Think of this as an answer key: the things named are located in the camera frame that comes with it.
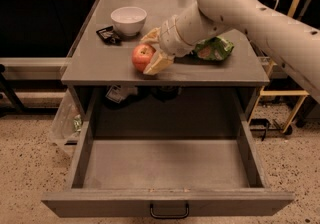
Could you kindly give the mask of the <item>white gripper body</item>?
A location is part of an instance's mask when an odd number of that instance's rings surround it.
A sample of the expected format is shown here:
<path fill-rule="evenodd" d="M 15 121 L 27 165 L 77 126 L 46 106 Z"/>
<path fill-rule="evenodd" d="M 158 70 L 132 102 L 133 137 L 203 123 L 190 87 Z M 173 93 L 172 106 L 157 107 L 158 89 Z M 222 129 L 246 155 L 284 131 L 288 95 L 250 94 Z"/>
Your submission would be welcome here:
<path fill-rule="evenodd" d="M 173 57 L 183 57 L 194 48 L 192 43 L 193 22 L 186 17 L 173 15 L 160 28 L 160 49 Z"/>

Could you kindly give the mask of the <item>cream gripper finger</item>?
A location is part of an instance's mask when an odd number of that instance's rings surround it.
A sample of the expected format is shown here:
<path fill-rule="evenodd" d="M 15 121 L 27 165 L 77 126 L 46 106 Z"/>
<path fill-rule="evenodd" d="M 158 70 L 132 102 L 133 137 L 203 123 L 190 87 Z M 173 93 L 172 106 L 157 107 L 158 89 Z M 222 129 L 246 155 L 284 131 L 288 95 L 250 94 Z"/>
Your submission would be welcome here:
<path fill-rule="evenodd" d="M 145 75 L 156 75 L 166 69 L 174 62 L 174 57 L 166 54 L 162 50 L 157 50 L 151 58 L 149 64 L 143 70 Z"/>
<path fill-rule="evenodd" d="M 159 37 L 160 37 L 160 28 L 159 27 L 153 28 L 140 39 L 140 43 L 143 46 L 152 47 L 155 50 L 159 50 Z"/>

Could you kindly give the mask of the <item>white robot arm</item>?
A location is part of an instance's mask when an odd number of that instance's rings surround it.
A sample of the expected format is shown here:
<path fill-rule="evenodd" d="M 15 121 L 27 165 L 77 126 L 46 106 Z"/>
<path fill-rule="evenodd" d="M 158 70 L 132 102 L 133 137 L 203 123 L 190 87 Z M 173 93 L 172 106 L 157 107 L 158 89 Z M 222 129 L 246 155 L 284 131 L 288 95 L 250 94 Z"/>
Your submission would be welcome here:
<path fill-rule="evenodd" d="M 142 41 L 158 49 L 143 70 L 155 75 L 202 40 L 236 29 L 320 102 L 320 30 L 281 14 L 258 0 L 196 0 Z"/>

